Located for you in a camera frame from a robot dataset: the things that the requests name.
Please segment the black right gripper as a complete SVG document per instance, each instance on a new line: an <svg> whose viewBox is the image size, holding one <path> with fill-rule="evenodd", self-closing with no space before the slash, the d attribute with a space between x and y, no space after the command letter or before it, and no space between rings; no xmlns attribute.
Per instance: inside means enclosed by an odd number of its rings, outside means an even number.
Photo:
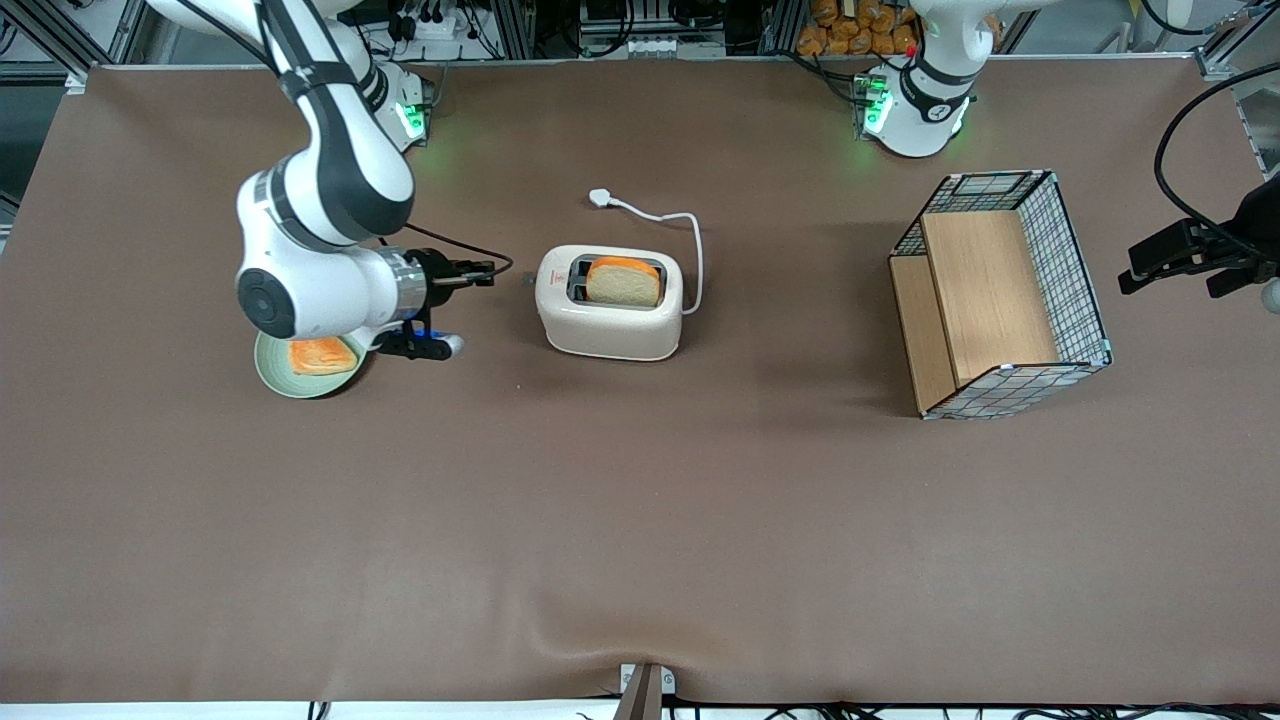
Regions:
<svg viewBox="0 0 1280 720"><path fill-rule="evenodd" d="M493 287L497 265L490 261L452 261L435 249L411 249L408 260L417 264L425 278L425 299L417 311L429 315L463 287Z"/></svg>

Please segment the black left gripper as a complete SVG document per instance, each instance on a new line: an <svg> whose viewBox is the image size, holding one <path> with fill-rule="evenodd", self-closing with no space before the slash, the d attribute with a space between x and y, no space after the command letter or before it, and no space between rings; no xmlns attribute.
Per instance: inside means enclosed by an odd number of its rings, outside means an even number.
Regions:
<svg viewBox="0 0 1280 720"><path fill-rule="evenodd" d="M1238 238L1267 260L1244 260L1222 269L1219 233L1184 218L1129 247L1129 268L1117 277L1121 295L1130 296L1160 279L1220 270L1206 281L1211 299L1222 299L1251 284L1267 284L1279 269L1279 176L1247 193L1238 206Z"/></svg>

